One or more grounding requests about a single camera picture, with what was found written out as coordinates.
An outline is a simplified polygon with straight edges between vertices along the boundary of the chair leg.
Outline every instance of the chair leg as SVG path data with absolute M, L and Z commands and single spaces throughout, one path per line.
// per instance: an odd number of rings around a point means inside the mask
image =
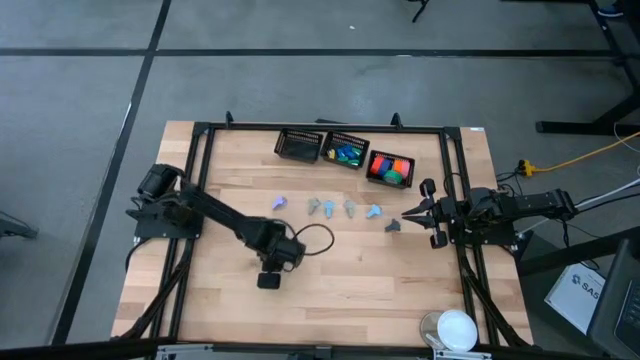
M 418 10 L 416 15 L 413 17 L 413 20 L 411 21 L 412 23 L 415 23 L 416 21 L 418 21 L 418 18 L 420 17 L 420 15 L 422 15 L 424 8 L 427 7 L 427 3 L 429 2 L 429 0 L 422 0 L 421 2 L 422 2 L 422 6 L 420 6 L 420 10 Z

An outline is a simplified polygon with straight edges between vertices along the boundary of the black basket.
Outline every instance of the black basket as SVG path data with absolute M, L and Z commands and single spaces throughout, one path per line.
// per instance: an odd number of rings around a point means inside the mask
M 327 152 L 331 149 L 338 149 L 345 145 L 351 145 L 356 149 L 360 150 L 360 156 L 358 157 L 358 165 L 351 165 L 344 161 L 338 161 L 338 159 L 332 159 L 327 155 Z M 322 158 L 332 162 L 334 164 L 342 165 L 348 167 L 349 169 L 358 170 L 364 165 L 364 159 L 367 158 L 367 150 L 369 150 L 369 140 L 361 139 L 355 136 L 329 131 L 327 133 L 327 137 L 322 144 L 322 150 L 320 150 L 320 154 L 322 154 Z
M 390 160 L 406 160 L 409 162 L 409 174 L 407 175 L 407 177 L 405 179 L 402 179 L 402 182 L 400 184 L 392 184 L 389 182 L 384 181 L 384 177 L 378 175 L 378 174 L 372 174 L 371 173 L 371 165 L 373 165 L 373 160 L 375 160 L 375 158 L 377 156 L 382 156 L 384 158 L 390 159 Z M 369 180 L 370 182 L 376 183 L 376 184 L 381 184 L 381 185 L 387 185 L 387 186 L 391 186 L 394 188 L 398 188 L 398 189 L 406 189 L 408 187 L 411 187 L 411 183 L 413 182 L 413 170 L 415 168 L 416 165 L 416 161 L 412 158 L 408 158 L 408 157 L 404 157 L 404 156 L 400 156 L 400 155 L 394 155 L 394 154 L 389 154 L 389 153 L 385 153 L 382 151 L 377 151 L 377 150 L 371 150 L 371 154 L 369 154 L 369 165 L 367 165 L 367 180 Z
M 282 129 L 273 152 L 285 159 L 313 164 L 318 160 L 322 135 L 307 131 Z

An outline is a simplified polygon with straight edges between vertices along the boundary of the purple object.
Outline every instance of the purple object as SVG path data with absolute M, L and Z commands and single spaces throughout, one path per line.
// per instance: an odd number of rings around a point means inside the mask
M 276 198 L 276 201 L 273 202 L 273 205 L 271 205 L 271 210 L 275 210 L 286 205 L 287 205 L 287 198 L 285 198 L 284 196 L 278 196 Z

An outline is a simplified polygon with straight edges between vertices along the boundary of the wooden table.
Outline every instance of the wooden table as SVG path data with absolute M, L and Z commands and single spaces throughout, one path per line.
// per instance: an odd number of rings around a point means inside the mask
M 157 162 L 184 167 L 192 128 L 192 122 L 168 122 Z M 472 186 L 495 188 L 484 130 L 461 131 Z M 420 202 L 417 184 L 424 178 L 436 181 L 436 198 L 445 196 L 438 137 L 355 135 L 369 139 L 370 149 L 414 158 L 414 186 L 398 190 L 369 183 L 364 170 L 322 159 L 313 165 L 281 159 L 273 152 L 277 131 L 216 131 L 206 186 L 209 194 L 247 215 L 281 218 L 296 229 L 309 223 L 326 224 L 336 242 L 327 253 L 307 257 L 299 268 L 284 274 L 279 290 L 260 290 L 255 253 L 231 231 L 205 220 L 196 242 L 180 340 L 421 347 L 426 345 L 418 326 L 426 313 L 464 309 L 453 246 L 431 249 L 430 231 L 406 221 L 401 222 L 401 232 L 384 232 L 392 218 L 400 219 L 401 212 Z M 456 169 L 453 144 L 449 151 Z M 288 205 L 273 211 L 272 202 L 279 195 L 288 199 Z M 332 219 L 326 219 L 322 209 L 307 215 L 307 199 L 313 197 L 336 203 Z M 357 204 L 353 219 L 342 207 L 347 199 Z M 371 204 L 380 205 L 383 216 L 366 219 Z M 326 246 L 329 238 L 315 228 L 303 233 L 301 241 L 314 251 Z M 166 239 L 154 239 L 132 257 L 114 335 L 133 325 L 155 296 L 166 249 Z M 493 300 L 520 336 L 531 341 L 513 259 L 493 246 L 485 246 L 484 255 Z M 167 332 L 172 309 L 169 300 L 161 334 Z M 476 301 L 481 340 L 487 342 L 481 309 Z

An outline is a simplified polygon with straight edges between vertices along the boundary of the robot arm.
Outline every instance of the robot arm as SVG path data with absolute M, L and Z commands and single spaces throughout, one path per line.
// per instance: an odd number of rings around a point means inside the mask
M 487 188 L 473 188 L 469 196 L 463 201 L 456 201 L 450 196 L 433 200 L 435 182 L 426 179 L 420 184 L 420 193 L 425 198 L 418 207 L 404 212 L 403 219 L 432 228 L 431 246 L 440 248 L 447 245 L 446 234 L 439 228 L 441 222 L 452 222 L 454 226 L 462 226 L 468 234 L 463 243 L 480 242 L 483 244 L 498 244 L 493 242 L 491 233 L 502 232 L 509 234 L 507 226 L 513 221 L 531 216 L 545 216 L 549 219 L 570 220 L 578 210 L 573 205 L 571 197 L 560 189 L 542 194 L 509 196 L 505 192 Z
M 180 190 L 175 190 L 178 178 Z M 302 262 L 306 246 L 295 237 L 286 236 L 286 225 L 264 217 L 246 216 L 222 201 L 210 196 L 184 179 L 184 172 L 169 165 L 156 164 L 151 167 L 138 187 L 140 210 L 129 210 L 127 214 L 136 220 L 145 216 L 145 207 L 160 207 L 154 216 L 174 226 L 190 223 L 199 214 L 233 231 L 246 247 L 255 251 L 263 263 L 258 276 L 258 287 L 277 289 L 285 264 L 292 270 Z

